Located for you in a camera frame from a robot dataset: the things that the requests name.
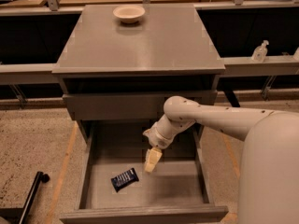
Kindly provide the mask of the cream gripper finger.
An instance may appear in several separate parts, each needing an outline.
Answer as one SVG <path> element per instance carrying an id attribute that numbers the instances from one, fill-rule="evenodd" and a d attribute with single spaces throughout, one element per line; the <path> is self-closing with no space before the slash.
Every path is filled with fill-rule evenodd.
<path id="1" fill-rule="evenodd" d="M 162 151 L 157 147 L 149 149 L 146 153 L 144 170 L 151 173 L 155 169 L 162 155 Z"/>

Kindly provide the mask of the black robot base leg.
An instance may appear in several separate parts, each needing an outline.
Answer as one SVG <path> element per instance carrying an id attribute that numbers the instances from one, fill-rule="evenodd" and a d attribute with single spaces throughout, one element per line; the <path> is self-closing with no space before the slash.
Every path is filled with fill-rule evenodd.
<path id="1" fill-rule="evenodd" d="M 0 208 L 0 224 L 26 224 L 40 184 L 49 181 L 50 176 L 48 174 L 38 171 L 23 207 Z"/>

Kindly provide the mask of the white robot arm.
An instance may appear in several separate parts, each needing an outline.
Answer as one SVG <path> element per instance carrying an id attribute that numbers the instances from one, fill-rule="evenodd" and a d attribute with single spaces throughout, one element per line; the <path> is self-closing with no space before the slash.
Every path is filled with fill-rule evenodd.
<path id="1" fill-rule="evenodd" d="M 299 224 L 299 114 L 269 109 L 200 105 L 181 96 L 143 132 L 152 172 L 175 136 L 199 123 L 244 142 L 238 224 Z"/>

